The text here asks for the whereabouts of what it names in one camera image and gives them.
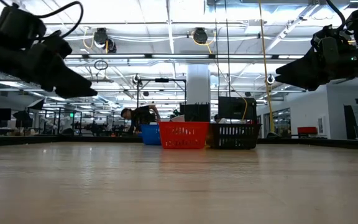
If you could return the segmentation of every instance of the black shirt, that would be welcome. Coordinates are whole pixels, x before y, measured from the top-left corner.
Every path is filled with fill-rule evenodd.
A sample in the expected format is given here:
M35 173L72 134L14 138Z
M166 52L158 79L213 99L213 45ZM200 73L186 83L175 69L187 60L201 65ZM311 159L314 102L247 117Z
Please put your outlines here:
M129 128L129 133L136 131L142 131L142 124L150 124L150 122L155 122L155 114L150 112L150 106L142 106L140 108L131 111L131 127Z

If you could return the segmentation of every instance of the wooden table surface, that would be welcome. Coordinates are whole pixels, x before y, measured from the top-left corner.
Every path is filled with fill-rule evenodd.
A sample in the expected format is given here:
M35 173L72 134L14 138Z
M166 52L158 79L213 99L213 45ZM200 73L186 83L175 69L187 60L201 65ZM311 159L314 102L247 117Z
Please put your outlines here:
M4 146L0 223L358 224L358 150Z

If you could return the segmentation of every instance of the blue bin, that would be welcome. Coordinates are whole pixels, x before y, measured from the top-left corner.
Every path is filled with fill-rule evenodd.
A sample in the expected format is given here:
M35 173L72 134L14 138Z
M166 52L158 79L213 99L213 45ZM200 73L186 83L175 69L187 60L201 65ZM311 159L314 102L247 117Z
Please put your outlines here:
M161 146L160 126L157 124L143 124L142 138L145 145Z

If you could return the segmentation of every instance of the red plastic basket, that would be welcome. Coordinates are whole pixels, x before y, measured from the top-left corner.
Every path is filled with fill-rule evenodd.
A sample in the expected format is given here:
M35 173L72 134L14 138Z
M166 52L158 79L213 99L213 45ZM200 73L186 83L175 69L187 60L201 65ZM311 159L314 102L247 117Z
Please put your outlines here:
M159 122L164 149L202 149L209 122Z

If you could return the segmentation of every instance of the plastic basket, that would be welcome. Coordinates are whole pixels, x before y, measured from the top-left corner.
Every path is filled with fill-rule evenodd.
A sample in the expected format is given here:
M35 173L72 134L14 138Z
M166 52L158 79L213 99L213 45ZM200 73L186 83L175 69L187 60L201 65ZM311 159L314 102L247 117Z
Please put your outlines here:
M213 149L253 149L260 124L211 124Z
M164 149L202 149L209 122L159 122Z
M146 145L160 146L160 127L157 124L143 124L142 139Z

